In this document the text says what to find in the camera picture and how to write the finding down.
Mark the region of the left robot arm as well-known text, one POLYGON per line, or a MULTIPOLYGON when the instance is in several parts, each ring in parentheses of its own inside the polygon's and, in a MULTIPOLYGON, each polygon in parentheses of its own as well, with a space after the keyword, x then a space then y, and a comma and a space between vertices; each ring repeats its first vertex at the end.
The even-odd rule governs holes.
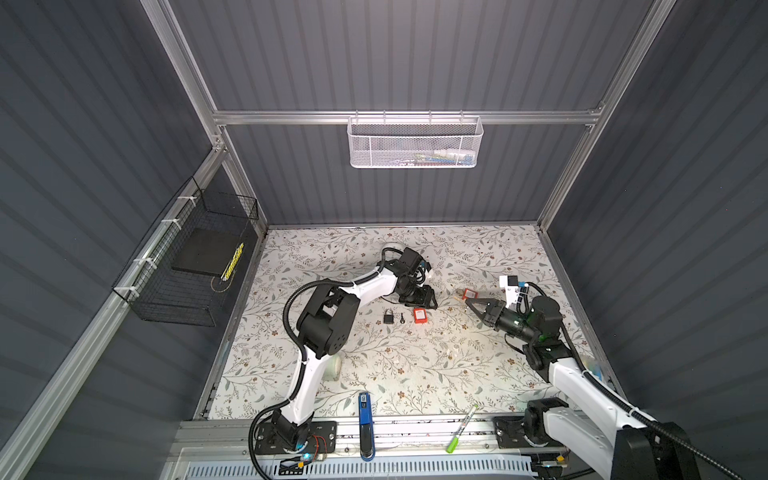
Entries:
POLYGON ((307 443, 326 364, 350 339, 359 308, 395 295, 406 307, 435 309, 434 289, 427 284, 431 271, 417 251, 385 247, 369 273, 347 281, 314 280, 289 296, 282 322, 299 356, 287 398, 272 409, 270 422, 290 449, 307 443))

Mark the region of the yellow brush in basket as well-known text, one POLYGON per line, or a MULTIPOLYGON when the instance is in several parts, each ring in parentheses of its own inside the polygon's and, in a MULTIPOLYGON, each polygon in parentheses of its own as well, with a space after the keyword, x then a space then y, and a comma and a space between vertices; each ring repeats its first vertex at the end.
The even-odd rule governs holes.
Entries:
POLYGON ((235 248, 235 250, 233 252, 233 255, 231 257, 231 260, 229 261, 229 263, 227 264, 227 266, 225 267, 224 271, 222 272, 222 274, 220 276, 220 280, 222 282, 228 282, 230 280, 231 276, 233 275, 233 273, 234 273, 234 271, 235 271, 235 269, 237 267, 237 264, 239 263, 239 260, 240 260, 240 258, 242 256, 242 253, 243 253, 243 250, 244 250, 244 244, 243 243, 240 243, 235 248))

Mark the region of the white vent strip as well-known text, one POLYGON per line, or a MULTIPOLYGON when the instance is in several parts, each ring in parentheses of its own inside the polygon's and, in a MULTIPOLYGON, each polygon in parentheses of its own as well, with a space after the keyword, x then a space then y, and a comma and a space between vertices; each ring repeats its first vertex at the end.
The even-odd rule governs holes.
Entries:
POLYGON ((382 457, 365 462, 357 457, 332 458, 286 473, 276 461, 263 469, 271 479, 533 479, 528 457, 515 455, 447 455, 382 457))

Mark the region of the blue utility knife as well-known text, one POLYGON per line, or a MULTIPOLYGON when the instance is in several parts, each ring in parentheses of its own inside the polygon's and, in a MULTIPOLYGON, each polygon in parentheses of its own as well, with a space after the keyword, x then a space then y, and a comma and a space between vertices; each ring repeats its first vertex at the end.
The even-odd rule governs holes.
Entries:
POLYGON ((358 394, 358 410, 360 456, 364 461, 369 462, 375 457, 374 422, 369 392, 358 394))

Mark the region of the pale green cup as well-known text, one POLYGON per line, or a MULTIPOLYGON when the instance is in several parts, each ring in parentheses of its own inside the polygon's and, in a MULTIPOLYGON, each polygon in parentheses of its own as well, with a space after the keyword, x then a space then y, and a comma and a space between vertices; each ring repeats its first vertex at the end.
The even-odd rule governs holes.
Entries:
POLYGON ((323 380, 324 381, 338 381, 341 374, 342 358, 340 355, 330 356, 326 364, 323 380))

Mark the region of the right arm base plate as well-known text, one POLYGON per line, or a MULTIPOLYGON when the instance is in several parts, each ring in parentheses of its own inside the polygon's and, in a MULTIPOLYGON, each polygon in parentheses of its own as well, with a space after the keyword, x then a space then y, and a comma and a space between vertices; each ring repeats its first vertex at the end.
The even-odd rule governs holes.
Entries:
POLYGON ((530 440, 524 430, 524 417, 500 415, 491 418, 497 445, 501 449, 563 448, 555 440, 530 440))

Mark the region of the green marker pen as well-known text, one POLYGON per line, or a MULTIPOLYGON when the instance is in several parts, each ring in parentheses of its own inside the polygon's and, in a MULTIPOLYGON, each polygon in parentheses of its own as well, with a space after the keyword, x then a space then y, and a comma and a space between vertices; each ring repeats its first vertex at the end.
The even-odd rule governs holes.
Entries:
POLYGON ((449 444, 447 445, 447 447, 445 449, 446 453, 453 454, 455 452, 455 450, 457 449, 457 447, 459 445, 459 441, 460 441, 461 436, 463 435, 464 431, 468 427, 470 421, 472 420, 473 416, 476 414, 478 409, 479 409, 479 405, 478 404, 474 404, 470 408, 470 410, 466 413, 466 415, 464 416, 464 418, 460 422, 457 430, 453 434, 449 444))

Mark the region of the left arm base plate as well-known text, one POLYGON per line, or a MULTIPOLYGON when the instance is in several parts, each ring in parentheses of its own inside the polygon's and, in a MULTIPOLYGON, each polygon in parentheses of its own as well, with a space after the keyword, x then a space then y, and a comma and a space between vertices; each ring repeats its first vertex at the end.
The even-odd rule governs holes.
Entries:
POLYGON ((257 455, 288 453, 334 453, 338 423, 335 421, 309 421, 297 428, 267 420, 256 429, 254 452, 257 455))

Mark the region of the red padlock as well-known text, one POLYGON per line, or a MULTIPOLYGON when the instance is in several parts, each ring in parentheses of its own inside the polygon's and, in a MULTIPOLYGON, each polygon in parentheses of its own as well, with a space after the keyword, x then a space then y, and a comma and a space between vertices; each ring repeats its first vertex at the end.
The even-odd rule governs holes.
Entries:
POLYGON ((426 324, 428 322, 427 310, 424 308, 414 308, 413 318, 415 324, 426 324))
POLYGON ((476 299, 478 297, 479 297, 478 292, 472 289, 464 289, 461 295, 462 300, 476 299))

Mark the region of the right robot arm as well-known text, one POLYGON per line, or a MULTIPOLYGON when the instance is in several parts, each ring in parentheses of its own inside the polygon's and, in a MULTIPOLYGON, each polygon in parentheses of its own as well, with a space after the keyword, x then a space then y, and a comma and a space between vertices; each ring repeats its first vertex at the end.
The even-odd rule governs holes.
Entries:
POLYGON ((553 298, 535 297, 528 311, 491 298, 466 305, 484 325, 520 340, 528 365, 562 394, 529 402, 523 431, 531 444, 558 442, 603 479, 700 478, 678 425, 656 421, 585 368, 553 298))

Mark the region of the black pad in basket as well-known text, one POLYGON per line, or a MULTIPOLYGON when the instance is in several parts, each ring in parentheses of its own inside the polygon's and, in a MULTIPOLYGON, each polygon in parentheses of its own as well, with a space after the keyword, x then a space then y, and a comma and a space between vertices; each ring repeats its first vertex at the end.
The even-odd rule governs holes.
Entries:
POLYGON ((235 248, 242 243, 234 234, 195 228, 171 262, 175 271, 221 276, 235 248))

